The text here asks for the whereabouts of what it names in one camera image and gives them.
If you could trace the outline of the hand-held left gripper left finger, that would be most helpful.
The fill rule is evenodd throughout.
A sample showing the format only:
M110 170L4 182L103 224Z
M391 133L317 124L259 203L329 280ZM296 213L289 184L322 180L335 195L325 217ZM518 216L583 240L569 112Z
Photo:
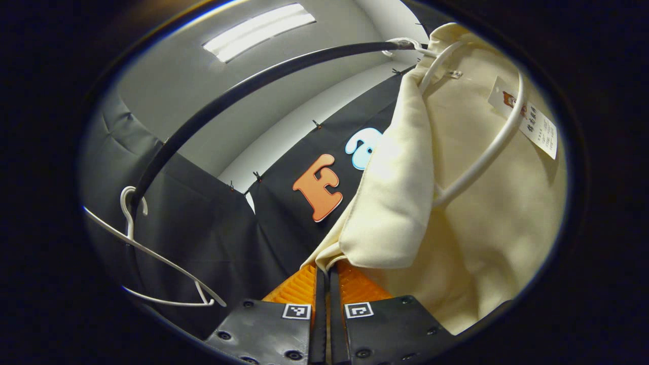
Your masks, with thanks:
M236 304L206 344L251 365L327 365L327 288L306 266L262 300Z

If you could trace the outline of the ceiling light panel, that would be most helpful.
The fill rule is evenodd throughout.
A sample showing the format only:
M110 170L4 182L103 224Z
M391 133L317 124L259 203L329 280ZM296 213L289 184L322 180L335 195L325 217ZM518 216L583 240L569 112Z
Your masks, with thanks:
M236 56L295 28L316 23L299 3L290 3L250 18L202 44L205 51L227 64Z

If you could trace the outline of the black clothes rail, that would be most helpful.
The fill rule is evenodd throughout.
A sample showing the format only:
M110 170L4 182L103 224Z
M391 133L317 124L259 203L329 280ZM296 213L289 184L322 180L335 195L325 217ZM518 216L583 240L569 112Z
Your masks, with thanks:
M227 108L271 83L308 67L345 56L396 51L387 42L370 42L323 49L297 56L248 77L209 102L181 125L153 155L127 198L133 217L146 190L160 175L149 199L162 208L153 218L136 224L136 238L152 250L176 261L212 286L226 300L263 296L294 274L314 250L355 195L363 171L345 151L365 148L357 131L368 127L383 132L394 111L401 77L382 70L375 86L363 86L358 96L333 96L325 101L334 112L322 129L275 136L269 147L253 156L270 160L261 180L245 183L250 203L238 189L186 162L178 150L204 125L223 114L229 126L246 126L257 117Z

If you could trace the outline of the black backdrop cloth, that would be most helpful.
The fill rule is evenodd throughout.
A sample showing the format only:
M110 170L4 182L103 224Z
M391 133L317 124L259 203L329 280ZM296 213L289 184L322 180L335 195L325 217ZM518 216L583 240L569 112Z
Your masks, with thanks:
M192 279L127 246L90 217L91 244L118 285L158 300L151 307L206 338L237 301L259 300L293 275L352 201L373 144L390 126L403 76L376 67L313 98L297 124L267 134L242 168L257 181L220 180L176 154L149 187L148 213L137 213L137 242L176 263L226 303L197 307Z

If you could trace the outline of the white clothes hanger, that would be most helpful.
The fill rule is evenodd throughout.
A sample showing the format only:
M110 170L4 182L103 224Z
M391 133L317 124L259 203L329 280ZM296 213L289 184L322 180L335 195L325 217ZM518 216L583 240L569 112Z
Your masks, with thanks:
M202 282L200 279L195 277L195 275L181 268L179 265L173 263L169 259L158 254L157 252L154 252L152 249L149 249L148 247L134 240L134 218L132 213L130 213L127 207L127 197L129 197L134 192L136 192L135 187L127 186L124 187L124 189L121 190L120 193L120 208L127 222L127 233L125 234L121 233L118 229L107 224L107 222L105 222L100 217L98 217L94 212L92 212L86 206L83 206L83 211L86 213L87 217L91 219L91 221L98 224L105 231L110 233L114 238L120 240L121 242L127 245L130 245L131 247L138 249L141 252L144 252L144 254L150 256L151 258L156 259L157 261L160 261L161 263L168 265L169 267L173 268L174 270L181 273L182 275L185 275L185 277L187 277L188 279L192 280L193 284L196 287L197 293L201 298L201 302L186 303L186 302L179 302L179 301L160 300L158 298L153 298L151 296L137 293L136 291L133 291L132 289L129 289L125 286L123 287L123 289L125 289L128 293L132 294L133 296L140 298L141 300L151 301L156 304L163 304L163 305L176 306L176 307L210 307L215 304L218 304L220 305L220 307L227 307L227 303L225 302L225 300L223 300L217 293L215 293L213 289L209 288L206 284L204 284L204 282Z
M457 49L462 46L482 46L482 42L475 36L470 35L470 37L465 39L460 39L450 44L442 51L432 51L430 49L424 49L421 43L414 39L408 37L398 37L396 39L389 39L387 43L392 43L397 46L398 50L415 50L422 55L433 56L435 60L432 62L431 66L426 70L426 73L420 82L419 91L423 93L426 87L429 85L434 71L441 67L443 62L454 53ZM515 61L512 61L512 64L516 67L518 74L518 93L516 96L516 103L513 107L513 110L510 112L505 124L501 128L500 132L496 134L494 140L489 144L487 149L476 159L476 161L471 165L464 173L457 178L456 181L450 185L447 189L436 189L438 193L437 197L432 201L432 208L438 208L438 206L447 206L453 199L455 199L461 192L468 189L470 184L477 180L487 169L490 164L496 159L497 155L501 153L501 150L506 146L506 139L510 138L512 134L518 129L518 126L521 123L521 112L526 102L528 101L528 95L526 93L525 86L525 76L524 72L520 68L520 65Z

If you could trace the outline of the cream jacket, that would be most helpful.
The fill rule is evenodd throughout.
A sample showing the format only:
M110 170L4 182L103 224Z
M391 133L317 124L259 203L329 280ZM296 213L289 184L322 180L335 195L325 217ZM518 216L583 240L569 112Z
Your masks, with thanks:
M432 51L474 35L447 23ZM352 201L304 261L359 268L394 296L412 295L452 334L516 297L558 236L568 174L558 113L525 76L518 129L468 189L432 208L487 149L516 103L512 60L485 40L462 46L419 85L434 58L403 76L390 126L369 155Z

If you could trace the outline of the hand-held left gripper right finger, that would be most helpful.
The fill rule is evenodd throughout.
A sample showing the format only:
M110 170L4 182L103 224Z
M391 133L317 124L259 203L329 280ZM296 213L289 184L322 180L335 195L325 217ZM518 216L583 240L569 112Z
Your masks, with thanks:
M414 296L392 296L346 261L329 278L332 365L423 365L456 344Z

